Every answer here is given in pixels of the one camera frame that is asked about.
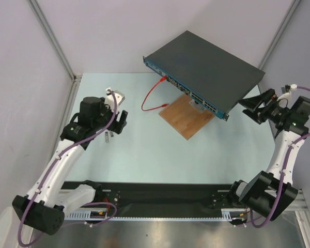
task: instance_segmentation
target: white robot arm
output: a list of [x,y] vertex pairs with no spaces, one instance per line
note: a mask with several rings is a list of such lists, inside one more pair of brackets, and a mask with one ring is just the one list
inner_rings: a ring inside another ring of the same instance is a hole
[[[268,169],[249,183],[235,182],[230,190],[234,202],[267,217],[264,223],[275,220],[298,193],[292,187],[292,173],[297,154],[309,136],[305,124],[310,115],[310,99],[300,96],[291,108],[280,106],[282,99],[287,99],[288,103],[291,89],[296,88],[296,85],[286,86],[281,97],[277,97],[274,89],[269,89],[259,96],[239,101],[246,107],[243,112],[255,122],[261,124],[269,119],[277,129],[275,150]],[[277,196],[266,192],[268,189],[275,190]]]
[[[287,154],[288,148],[292,145],[294,141],[296,141],[301,136],[292,132],[292,131],[282,131],[275,138],[275,148],[274,153],[271,158],[267,173],[272,173],[274,178],[280,180],[280,175],[283,171],[284,158]],[[293,185],[293,168],[295,164],[296,157],[301,146],[304,144],[305,140],[300,140],[294,147],[294,149],[290,152],[287,167],[284,178],[284,183],[290,183]]]
[[108,129],[120,134],[125,127],[127,112],[117,121],[118,107],[125,97],[119,91],[107,89],[105,98],[86,97],[61,134],[57,149],[38,181],[26,196],[16,196],[12,205],[21,221],[39,231],[52,235],[61,227],[64,216],[86,203],[102,201],[101,185],[83,182],[77,189],[59,198],[65,179],[89,143]]

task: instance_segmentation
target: white wall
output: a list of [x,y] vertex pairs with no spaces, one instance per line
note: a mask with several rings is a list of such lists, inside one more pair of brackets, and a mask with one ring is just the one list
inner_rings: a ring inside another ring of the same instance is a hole
[[[264,89],[274,88],[281,92],[280,87],[285,84],[310,88],[310,0],[300,4],[264,71]],[[300,94],[310,97],[306,91],[298,90],[294,93],[295,99]],[[294,183],[294,186],[303,189],[310,209],[310,137],[297,157]]]
[[46,166],[70,85],[27,1],[0,0],[0,214]]
[[75,73],[149,72],[142,56],[190,30],[258,66],[293,0],[39,0]]

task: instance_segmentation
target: black cable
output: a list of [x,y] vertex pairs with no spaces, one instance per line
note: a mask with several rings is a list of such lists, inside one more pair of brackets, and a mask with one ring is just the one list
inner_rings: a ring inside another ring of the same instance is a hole
[[287,107],[287,106],[288,106],[288,99],[287,99],[287,98],[281,98],[281,99],[278,101],[278,103],[280,103],[282,100],[286,100],[286,106],[285,106],[285,107]]

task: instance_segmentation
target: metal frame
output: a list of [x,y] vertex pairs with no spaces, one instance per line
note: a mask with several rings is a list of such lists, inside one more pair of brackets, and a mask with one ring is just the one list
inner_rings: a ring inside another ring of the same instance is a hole
[[[271,41],[271,44],[270,46],[268,47],[265,55],[263,56],[261,62],[259,63],[258,65],[258,68],[260,70],[263,70],[263,68],[265,67],[265,65],[267,64],[267,62],[269,61],[271,55],[273,54],[277,44],[279,43],[282,35],[284,34],[290,20],[292,19],[292,17],[294,16],[294,14],[296,13],[298,7],[300,6],[300,3],[302,2],[302,0],[294,0],[294,2],[290,5],[283,21],[281,22],[275,36],[273,37],[272,41]],[[258,84],[258,90],[259,92],[263,93],[265,90],[263,89],[262,87],[262,84],[261,82]],[[269,125],[270,125],[270,129],[271,129],[271,132],[272,132],[272,135],[273,137],[275,136],[275,133],[276,133],[276,130],[275,130],[275,125],[270,122],[269,122]]]
[[310,212],[296,211],[295,214],[299,222],[305,246],[306,248],[310,248]]
[[[60,194],[67,194],[80,184],[81,182],[66,181],[60,190]],[[232,208],[231,203],[225,198],[231,187],[230,184],[119,182],[99,182],[99,184],[102,185],[103,197],[108,198],[121,210],[113,218],[114,220],[232,221],[231,213],[244,213],[246,211],[244,207]],[[275,196],[274,191],[268,190],[267,193]],[[183,211],[176,207],[178,204],[184,205]],[[94,218],[94,216],[91,218],[91,211],[97,213],[105,211],[105,208],[103,206],[81,207],[67,216],[66,220],[98,221],[103,219],[103,217]],[[308,211],[301,190],[285,211]]]
[[71,115],[71,112],[72,112],[72,107],[73,107],[73,103],[76,99],[76,96],[77,96],[77,92],[78,92],[78,88],[79,88],[79,85],[81,83],[81,80],[82,80],[82,76],[79,75],[79,76],[76,76],[75,79],[73,80],[73,83],[71,84],[71,87],[70,87],[70,90],[69,90],[69,94],[68,94],[68,97],[67,97],[67,101],[66,101],[66,104],[65,104],[65,108],[64,108],[64,111],[63,111],[63,115],[62,115],[62,118],[61,118],[61,122],[60,122],[60,126],[57,130],[57,133],[56,133],[56,141],[55,141],[55,144],[53,146],[53,149],[52,149],[52,153],[51,153],[51,157],[53,156],[55,150],[56,150],[56,147],[57,147],[57,144],[60,140],[60,134],[62,133],[62,130],[63,128],[65,127],[65,125],[68,123],[69,121],[69,118],[70,118],[70,115]]
[[58,56],[59,60],[61,61],[65,71],[67,74],[70,76],[72,80],[75,79],[75,75],[73,74],[73,71],[71,69],[71,66],[60,46],[58,43],[48,21],[47,18],[45,17],[44,13],[42,12],[40,5],[38,4],[37,0],[27,0],[29,3],[32,11],[34,12],[40,26],[42,27],[45,35],[47,36],[49,42],[51,43],[56,55]]

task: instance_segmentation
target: blue front panel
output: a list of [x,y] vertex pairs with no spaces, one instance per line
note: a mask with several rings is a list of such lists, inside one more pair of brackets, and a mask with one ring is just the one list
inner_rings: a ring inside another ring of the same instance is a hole
[[[191,91],[189,88],[187,88],[186,86],[184,86],[182,83],[180,83],[179,81],[177,81],[174,77],[171,77],[170,75],[168,75],[165,71],[163,71],[161,68],[155,66],[152,62],[148,61],[145,57],[144,57],[144,63],[147,67],[149,67],[150,69],[152,69],[154,72],[156,72],[158,75],[160,76],[167,76],[168,77],[168,81],[170,83],[172,83],[173,85],[175,85],[178,89],[180,89],[182,92],[186,93],[186,91],[190,94],[188,94],[191,98],[193,98],[195,101],[197,101],[198,103],[200,103],[202,106],[204,106],[206,109],[210,110],[211,112],[215,113],[216,116],[219,119],[224,119],[227,120],[228,115],[225,114],[223,111],[221,111],[220,109],[218,109],[216,106],[214,106],[212,103],[207,102],[205,100],[202,100],[202,98],[196,94],[195,92]],[[176,81],[178,84],[180,85],[176,85],[174,82],[172,82],[169,79],[173,79],[173,81]]]

